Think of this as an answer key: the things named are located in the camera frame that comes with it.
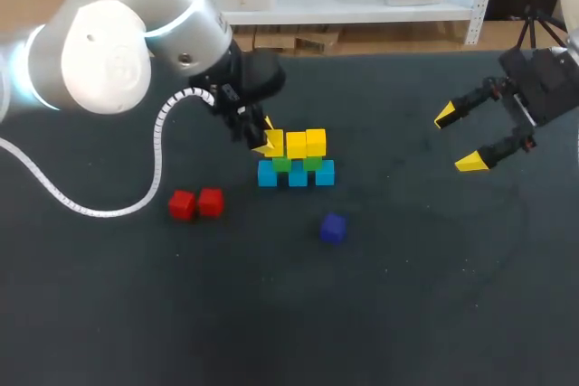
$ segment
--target tripod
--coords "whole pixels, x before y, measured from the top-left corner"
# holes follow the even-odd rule
[[[559,38],[559,36],[549,27],[549,24],[556,27],[557,29],[562,30],[563,32],[567,32],[567,28],[565,23],[560,20],[556,20],[555,18],[551,17],[548,14],[545,14],[543,11],[536,7],[537,0],[531,0],[531,4],[527,5],[525,8],[525,25],[523,26],[523,31],[521,32],[520,36],[518,37],[517,48],[520,49],[523,45],[523,41],[525,40],[525,36],[527,35],[527,30],[531,31],[531,49],[536,49],[536,29],[535,29],[535,22],[539,22],[545,30],[551,35],[557,44],[561,47],[566,47],[566,44]]]

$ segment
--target floor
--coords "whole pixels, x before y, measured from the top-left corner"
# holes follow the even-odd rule
[[[45,23],[61,3],[62,0],[0,0],[0,37],[3,33]],[[462,41],[467,25],[466,22],[447,22],[346,26],[331,53],[506,50],[516,43],[522,26],[517,22],[485,23],[479,44],[465,47]],[[537,29],[537,43],[540,47],[554,45],[543,29]],[[308,50],[295,53],[311,54]]]

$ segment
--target green cube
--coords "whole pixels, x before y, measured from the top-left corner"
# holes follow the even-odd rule
[[[322,157],[308,157],[304,160],[304,169],[307,172],[316,172],[322,168]]]
[[[275,172],[291,172],[291,160],[286,157],[274,158],[273,170]]]

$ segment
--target yellow cube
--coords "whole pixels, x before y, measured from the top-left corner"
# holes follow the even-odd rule
[[[287,133],[286,144],[288,147],[288,158],[306,158],[308,157],[308,140],[306,132]]]
[[[265,130],[273,149],[265,152],[268,158],[283,157],[283,130]]]
[[[326,129],[307,130],[306,139],[308,141],[308,157],[326,156]]]

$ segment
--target light blue cube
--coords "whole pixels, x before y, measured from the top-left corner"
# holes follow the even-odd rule
[[[291,162],[289,187],[308,187],[308,173],[304,169],[304,162],[301,160]]]
[[[324,160],[322,168],[316,171],[316,185],[336,185],[334,160]]]
[[[271,160],[261,160],[257,167],[257,184],[260,187],[277,187],[278,174],[273,170]]]

